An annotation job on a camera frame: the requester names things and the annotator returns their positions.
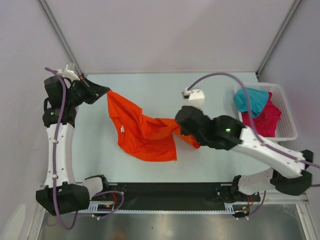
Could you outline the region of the orange t-shirt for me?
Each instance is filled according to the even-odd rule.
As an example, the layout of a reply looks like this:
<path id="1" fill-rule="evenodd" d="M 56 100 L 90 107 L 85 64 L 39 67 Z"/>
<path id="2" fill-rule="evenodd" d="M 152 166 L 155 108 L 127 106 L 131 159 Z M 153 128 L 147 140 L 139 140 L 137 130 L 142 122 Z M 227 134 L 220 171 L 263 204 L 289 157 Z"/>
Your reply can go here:
<path id="1" fill-rule="evenodd" d="M 178 159 L 174 135 L 199 149 L 191 135 L 181 134 L 172 118 L 152 118 L 141 107 L 110 90 L 108 114 L 117 131 L 117 144 L 128 155 L 145 162 L 170 162 Z"/>

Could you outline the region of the teal t-shirt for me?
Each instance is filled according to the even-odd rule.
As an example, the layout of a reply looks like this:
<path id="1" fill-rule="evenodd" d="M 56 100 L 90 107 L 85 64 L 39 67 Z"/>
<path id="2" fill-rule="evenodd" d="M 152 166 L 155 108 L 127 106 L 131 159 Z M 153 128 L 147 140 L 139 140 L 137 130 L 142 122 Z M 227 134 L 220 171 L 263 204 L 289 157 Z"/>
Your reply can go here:
<path id="1" fill-rule="evenodd" d="M 250 107 L 247 103 L 247 95 L 243 89 L 238 90 L 233 97 L 235 107 L 240 113 L 248 112 L 249 109 L 251 109 L 252 117 L 257 118 L 262 113 L 269 100 L 269 93 L 254 88 L 246 88 L 246 90 L 250 101 Z"/>

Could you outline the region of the white plastic basket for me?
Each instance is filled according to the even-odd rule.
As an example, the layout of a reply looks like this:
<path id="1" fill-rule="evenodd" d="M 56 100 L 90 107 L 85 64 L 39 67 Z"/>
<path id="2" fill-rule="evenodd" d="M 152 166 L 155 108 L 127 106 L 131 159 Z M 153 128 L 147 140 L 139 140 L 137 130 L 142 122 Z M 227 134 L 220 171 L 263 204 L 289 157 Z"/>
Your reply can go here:
<path id="1" fill-rule="evenodd" d="M 244 85 L 247 88 L 271 93 L 272 96 L 270 97 L 270 101 L 281 112 L 280 119 L 277 121 L 276 128 L 274 129 L 274 135 L 266 136 L 265 134 L 262 134 L 262 136 L 273 142 L 285 142 L 297 139 L 298 131 L 283 89 L 274 83 L 259 82 L 245 83 Z"/>

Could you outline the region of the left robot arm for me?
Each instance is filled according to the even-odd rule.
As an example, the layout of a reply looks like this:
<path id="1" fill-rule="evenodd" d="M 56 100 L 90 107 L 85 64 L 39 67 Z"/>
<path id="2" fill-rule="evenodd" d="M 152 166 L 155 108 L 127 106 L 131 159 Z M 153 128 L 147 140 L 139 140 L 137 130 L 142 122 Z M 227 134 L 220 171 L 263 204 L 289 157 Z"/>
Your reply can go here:
<path id="1" fill-rule="evenodd" d="M 36 201 L 51 215 L 85 210 L 96 196 L 110 196 L 106 177 L 102 174 L 87 177 L 76 183 L 72 166 L 72 143 L 77 108 L 82 103 L 93 104 L 110 91 L 81 76 L 70 85 L 52 76 L 44 81 L 48 97 L 44 100 L 42 120 L 48 137 L 48 170 L 44 188 L 36 191 Z"/>

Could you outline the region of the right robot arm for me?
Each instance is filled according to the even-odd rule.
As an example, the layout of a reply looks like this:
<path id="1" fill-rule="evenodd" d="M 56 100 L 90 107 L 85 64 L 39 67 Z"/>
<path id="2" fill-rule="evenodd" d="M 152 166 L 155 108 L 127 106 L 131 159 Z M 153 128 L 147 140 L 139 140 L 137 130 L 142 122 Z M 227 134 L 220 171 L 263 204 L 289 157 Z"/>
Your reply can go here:
<path id="1" fill-rule="evenodd" d="M 259 173 L 233 178 L 230 194 L 237 201 L 268 190 L 299 196 L 312 186 L 312 174 L 307 171 L 313 161 L 312 151 L 287 149 L 231 116 L 210 118 L 193 106 L 183 106 L 174 120 L 182 135 L 191 135 L 201 146 L 241 153 L 269 167 Z"/>

